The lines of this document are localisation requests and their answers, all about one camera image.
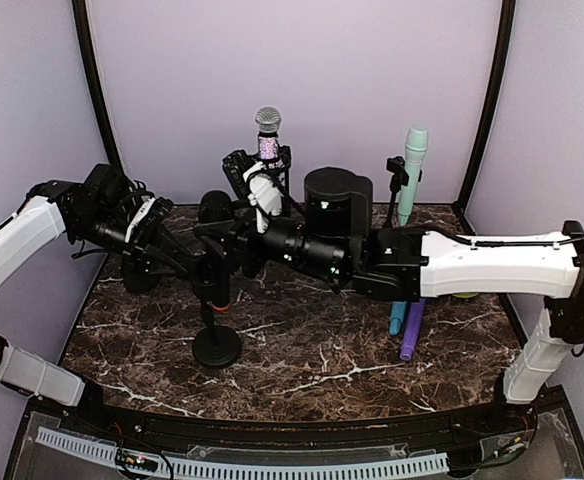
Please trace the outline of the black tripod shock-mount stand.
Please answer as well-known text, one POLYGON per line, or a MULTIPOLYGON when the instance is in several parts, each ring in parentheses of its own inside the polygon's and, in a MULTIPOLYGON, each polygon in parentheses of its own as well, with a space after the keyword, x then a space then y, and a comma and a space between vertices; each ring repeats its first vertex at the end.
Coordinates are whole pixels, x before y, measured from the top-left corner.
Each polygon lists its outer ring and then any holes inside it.
POLYGON ((291 213, 291 204, 287 195, 289 194, 289 171, 292 165, 291 148, 288 145, 280 145, 278 148, 278 156, 273 159, 265 159, 264 164, 268 170, 274 172, 275 177, 281 184, 283 190, 282 199, 282 213, 287 216, 291 213))

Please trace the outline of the black round-base stand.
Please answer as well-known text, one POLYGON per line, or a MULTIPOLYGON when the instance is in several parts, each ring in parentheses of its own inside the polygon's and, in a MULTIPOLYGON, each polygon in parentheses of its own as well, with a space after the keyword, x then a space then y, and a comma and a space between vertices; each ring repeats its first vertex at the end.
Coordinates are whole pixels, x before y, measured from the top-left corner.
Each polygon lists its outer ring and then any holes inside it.
POLYGON ((403 186, 408 183, 407 175, 404 170, 405 160, 402 156, 396 156, 388 158, 386 161, 386 169, 392 173, 390 180, 390 202, 388 206, 388 211, 386 215, 385 222, 383 224, 384 228, 390 228, 392 226, 392 217, 395 211, 395 205, 397 196, 401 191, 403 186))
POLYGON ((123 260, 120 273, 123 286, 128 293, 134 295, 146 294, 156 288, 161 277, 154 274, 155 265, 151 260, 132 262, 123 260))

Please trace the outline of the silver glitter microphone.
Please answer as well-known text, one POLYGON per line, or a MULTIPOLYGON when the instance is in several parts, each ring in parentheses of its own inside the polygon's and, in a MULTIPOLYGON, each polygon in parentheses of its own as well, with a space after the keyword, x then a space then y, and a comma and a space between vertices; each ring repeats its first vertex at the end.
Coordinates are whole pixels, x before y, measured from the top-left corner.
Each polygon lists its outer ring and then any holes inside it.
POLYGON ((265 159, 273 159, 278 156, 279 137, 278 131, 281 125, 281 114, 273 106, 261 107, 255 116, 258 126, 257 157, 264 163, 265 159))

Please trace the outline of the black round-base stand clamp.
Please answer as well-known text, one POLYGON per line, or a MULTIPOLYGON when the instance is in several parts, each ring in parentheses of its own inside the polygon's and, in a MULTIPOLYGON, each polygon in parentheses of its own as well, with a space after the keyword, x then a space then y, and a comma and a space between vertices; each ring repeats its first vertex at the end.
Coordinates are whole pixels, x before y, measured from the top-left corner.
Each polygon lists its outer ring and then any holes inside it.
POLYGON ((226 368, 235 363, 242 352, 238 333, 215 321, 215 313, 227 311, 231 303, 230 277, 236 270, 234 224, 233 220, 225 220, 195 228, 195 236, 203 243, 204 255, 195 264, 194 292, 201 303, 200 316, 205 328, 196 335, 192 353, 206 368, 226 368))

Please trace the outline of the blue microphone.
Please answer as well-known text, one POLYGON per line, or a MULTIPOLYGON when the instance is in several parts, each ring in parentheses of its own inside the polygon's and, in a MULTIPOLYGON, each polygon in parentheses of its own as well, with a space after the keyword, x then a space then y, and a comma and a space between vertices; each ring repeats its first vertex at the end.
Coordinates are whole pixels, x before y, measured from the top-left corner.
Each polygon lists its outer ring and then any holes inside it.
POLYGON ((397 336, 400 333, 408 308, 408 302, 397 301, 392 304, 389 322, 389 334, 391 336, 397 336))

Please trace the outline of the purple microphone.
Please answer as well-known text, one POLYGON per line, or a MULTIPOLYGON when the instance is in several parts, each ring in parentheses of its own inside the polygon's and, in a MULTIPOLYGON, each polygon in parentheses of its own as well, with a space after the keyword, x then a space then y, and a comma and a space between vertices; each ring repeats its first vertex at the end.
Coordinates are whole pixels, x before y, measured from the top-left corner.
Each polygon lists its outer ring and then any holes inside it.
POLYGON ((426 299, 422 298, 418 302, 410 305, 407 320, 405 321, 405 329, 399 354, 402 361, 410 361, 414 355, 420 335, 426 303, 426 299))

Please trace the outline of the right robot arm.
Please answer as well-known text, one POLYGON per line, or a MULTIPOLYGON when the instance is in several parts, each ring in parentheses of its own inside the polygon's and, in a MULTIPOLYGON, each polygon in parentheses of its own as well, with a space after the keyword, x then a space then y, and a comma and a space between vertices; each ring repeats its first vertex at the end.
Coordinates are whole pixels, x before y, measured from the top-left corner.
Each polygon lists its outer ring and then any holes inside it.
POLYGON ((539 295, 532 338, 509 366, 482 413, 493 434, 506 432, 576 345, 584 345, 584 230, 567 221, 537 236, 464 236, 434 224, 372 224, 370 179, 338 167, 311 171, 295 202, 280 171, 233 153, 223 162, 234 192, 201 201, 197 238, 212 258, 217 290, 229 294, 236 270, 254 275, 275 261, 378 301, 415 302, 461 293, 539 295))

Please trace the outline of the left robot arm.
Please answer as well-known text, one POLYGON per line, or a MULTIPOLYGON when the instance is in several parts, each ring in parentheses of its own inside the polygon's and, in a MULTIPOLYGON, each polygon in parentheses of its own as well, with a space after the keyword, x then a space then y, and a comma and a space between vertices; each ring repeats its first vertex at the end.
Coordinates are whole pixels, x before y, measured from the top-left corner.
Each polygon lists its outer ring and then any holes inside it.
MULTIPOLYGON (((164 227, 173 204, 156 197, 118 168, 96 165, 86 180, 35 185, 23 204, 0 225, 0 287, 33 255, 64 236, 119 255, 135 289, 150 289, 158 277, 186 278, 195 257, 164 227)), ((113 427, 112 412, 83 398, 80 376, 10 344, 0 335, 0 382, 75 407, 73 417, 92 436, 113 427)))

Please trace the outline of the mint green microphone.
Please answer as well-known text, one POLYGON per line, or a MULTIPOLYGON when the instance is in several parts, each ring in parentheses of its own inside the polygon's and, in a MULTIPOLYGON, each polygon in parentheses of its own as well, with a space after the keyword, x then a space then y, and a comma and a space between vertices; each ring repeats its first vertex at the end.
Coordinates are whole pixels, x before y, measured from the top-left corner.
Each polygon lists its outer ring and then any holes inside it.
POLYGON ((400 192, 398 221, 400 226, 408 223, 413 210, 417 188, 420 182, 423 161, 429 143, 428 130, 423 126, 413 125, 409 128, 405 142, 405 174, 408 183, 400 192))

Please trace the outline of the green circuit board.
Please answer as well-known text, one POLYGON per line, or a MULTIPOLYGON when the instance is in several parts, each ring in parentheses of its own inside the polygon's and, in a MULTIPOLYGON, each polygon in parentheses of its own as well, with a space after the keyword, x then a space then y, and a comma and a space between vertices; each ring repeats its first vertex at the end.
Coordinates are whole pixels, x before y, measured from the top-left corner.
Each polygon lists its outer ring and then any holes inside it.
POLYGON ((115 453, 115 464, 128 472, 155 473, 159 463, 141 453, 118 449, 115 453))

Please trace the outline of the lime green bowl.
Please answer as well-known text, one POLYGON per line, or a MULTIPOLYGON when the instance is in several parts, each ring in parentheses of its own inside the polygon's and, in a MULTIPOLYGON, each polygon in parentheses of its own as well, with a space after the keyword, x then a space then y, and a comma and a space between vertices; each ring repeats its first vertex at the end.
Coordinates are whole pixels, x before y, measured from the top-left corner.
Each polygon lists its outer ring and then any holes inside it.
POLYGON ((459 298, 459 299, 470 299, 470 298, 476 297, 477 295, 478 295, 477 292, 464 292, 464 293, 452 294, 453 297, 459 298))

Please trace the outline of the left black frame post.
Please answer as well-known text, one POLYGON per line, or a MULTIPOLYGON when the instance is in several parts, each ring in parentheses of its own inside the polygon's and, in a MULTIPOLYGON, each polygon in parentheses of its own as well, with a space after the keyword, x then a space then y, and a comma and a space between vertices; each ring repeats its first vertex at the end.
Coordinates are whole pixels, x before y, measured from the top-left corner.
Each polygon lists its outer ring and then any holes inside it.
POLYGON ((70 4, 89 99, 106 159, 110 165, 129 174, 130 168, 124 162, 108 105, 102 67, 96 48, 96 36, 93 32, 90 2, 72 0, 70 4))

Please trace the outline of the black frame post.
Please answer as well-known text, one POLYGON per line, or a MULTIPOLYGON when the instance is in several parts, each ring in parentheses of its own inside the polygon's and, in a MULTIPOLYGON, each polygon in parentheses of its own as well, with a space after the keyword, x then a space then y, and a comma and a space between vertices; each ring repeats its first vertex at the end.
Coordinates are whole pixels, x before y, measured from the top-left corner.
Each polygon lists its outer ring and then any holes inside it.
POLYGON ((96 48, 96 36, 93 32, 90 2, 72 0, 70 4, 89 99, 106 159, 110 165, 129 174, 130 168, 124 162, 108 105, 102 67, 96 48))
POLYGON ((452 204, 453 210, 460 217, 465 216, 470 204, 471 196, 478 180, 479 171, 487 148, 505 74, 515 11, 515 0, 503 0, 501 2, 494 54, 481 115, 477 125, 468 164, 461 183, 461 188, 456 201, 452 204))

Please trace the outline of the right black frame post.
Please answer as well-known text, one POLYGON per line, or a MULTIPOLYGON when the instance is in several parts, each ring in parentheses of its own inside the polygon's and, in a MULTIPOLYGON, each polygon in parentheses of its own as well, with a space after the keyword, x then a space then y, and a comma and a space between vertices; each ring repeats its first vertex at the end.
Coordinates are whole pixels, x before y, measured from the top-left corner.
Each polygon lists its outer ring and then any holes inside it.
POLYGON ((470 204, 471 196, 478 180, 479 171, 487 148, 505 74, 515 11, 515 0, 503 0, 501 2, 494 54, 481 115, 477 125, 468 164, 461 183, 461 188, 456 201, 452 204, 453 210, 460 217, 465 216, 470 204))

